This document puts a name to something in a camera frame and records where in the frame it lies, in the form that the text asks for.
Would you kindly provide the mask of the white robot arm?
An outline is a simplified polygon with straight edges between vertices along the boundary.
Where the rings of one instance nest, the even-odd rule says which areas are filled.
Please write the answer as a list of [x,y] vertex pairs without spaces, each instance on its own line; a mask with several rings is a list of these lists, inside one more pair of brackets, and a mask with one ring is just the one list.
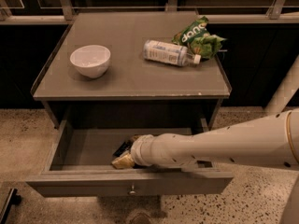
[[[294,63],[267,105],[266,116],[194,135],[165,133],[141,135],[119,158],[118,168],[187,166],[193,161],[216,161],[264,168],[299,167],[299,109],[286,111],[292,93],[299,88],[299,66]],[[246,195],[235,191],[229,200],[217,202],[218,211],[200,205],[195,217],[184,214],[166,224],[299,224],[298,188],[293,187],[279,217],[268,214],[262,203],[249,206]]]

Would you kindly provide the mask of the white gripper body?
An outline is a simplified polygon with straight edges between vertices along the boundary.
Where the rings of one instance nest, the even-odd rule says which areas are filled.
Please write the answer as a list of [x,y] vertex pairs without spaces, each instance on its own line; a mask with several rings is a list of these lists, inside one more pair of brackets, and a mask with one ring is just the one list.
[[135,164],[140,166],[151,166],[151,163],[144,157],[146,147],[154,140],[151,134],[142,135],[131,146],[131,156]]

